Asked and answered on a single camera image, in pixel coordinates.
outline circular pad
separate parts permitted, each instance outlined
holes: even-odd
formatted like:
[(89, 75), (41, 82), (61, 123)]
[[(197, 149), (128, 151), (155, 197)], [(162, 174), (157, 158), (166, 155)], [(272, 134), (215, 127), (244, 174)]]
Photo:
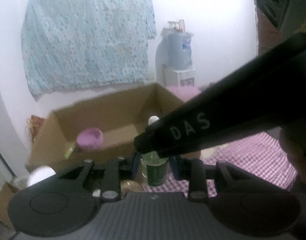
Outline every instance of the circular pad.
[(210, 198), (213, 215), (231, 229), (250, 236), (274, 236), (292, 228), (300, 204), (290, 193), (220, 193)]
[(31, 208), (40, 214), (54, 214), (66, 208), (68, 199), (65, 195), (46, 192), (37, 195), (31, 201)]
[(94, 198), (85, 192), (22, 191), (8, 205), (9, 218), (16, 229), (40, 236), (60, 236), (85, 225), (96, 210)]

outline metal screw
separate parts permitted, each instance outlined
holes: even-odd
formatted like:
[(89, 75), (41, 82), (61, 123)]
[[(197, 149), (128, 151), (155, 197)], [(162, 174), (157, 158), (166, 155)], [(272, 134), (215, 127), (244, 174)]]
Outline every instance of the metal screw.
[(108, 190), (103, 192), (102, 197), (106, 199), (115, 199), (117, 198), (118, 193), (116, 191)]
[(192, 199), (205, 199), (207, 197), (207, 193), (203, 191), (193, 191), (190, 193), (190, 198)]

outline green bottle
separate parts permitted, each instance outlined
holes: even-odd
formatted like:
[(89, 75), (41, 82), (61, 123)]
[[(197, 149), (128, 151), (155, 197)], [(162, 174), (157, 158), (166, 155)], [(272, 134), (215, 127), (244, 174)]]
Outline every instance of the green bottle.
[[(157, 116), (149, 118), (149, 125), (159, 120)], [(149, 186), (160, 186), (165, 183), (168, 158), (160, 159), (157, 152), (142, 155), (142, 174), (144, 183)]]

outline cardboard box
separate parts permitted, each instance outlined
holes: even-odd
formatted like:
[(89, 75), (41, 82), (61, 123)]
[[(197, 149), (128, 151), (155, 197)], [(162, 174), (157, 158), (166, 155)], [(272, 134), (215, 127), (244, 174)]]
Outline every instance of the cardboard box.
[[(154, 83), (52, 111), (37, 135), (26, 168), (31, 172), (48, 165), (57, 172), (85, 159), (105, 163), (117, 156), (129, 156), (135, 151), (134, 137), (144, 132), (150, 116), (162, 117), (182, 104), (182, 100)], [(102, 149), (75, 153), (66, 160), (65, 152), (77, 135), (89, 127), (98, 127), (103, 132)], [(199, 156), (200, 151), (190, 154)]]
[(2, 190), (0, 191), (0, 221), (12, 230), (14, 230), (14, 228), (7, 214), (7, 207), (12, 197), (18, 191), (19, 190), (17, 188), (10, 185), (9, 183), (5, 183)]

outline green object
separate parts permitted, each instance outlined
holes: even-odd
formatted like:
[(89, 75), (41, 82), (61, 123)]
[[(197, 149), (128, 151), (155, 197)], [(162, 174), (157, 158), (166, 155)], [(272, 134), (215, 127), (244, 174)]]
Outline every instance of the green object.
[(149, 186), (160, 186), (165, 183), (168, 158), (160, 159), (157, 152), (150, 152), (142, 156), (143, 180)]
[(76, 149), (76, 146), (69, 148), (68, 151), (64, 154), (64, 158), (66, 160), (69, 159), (75, 149)]

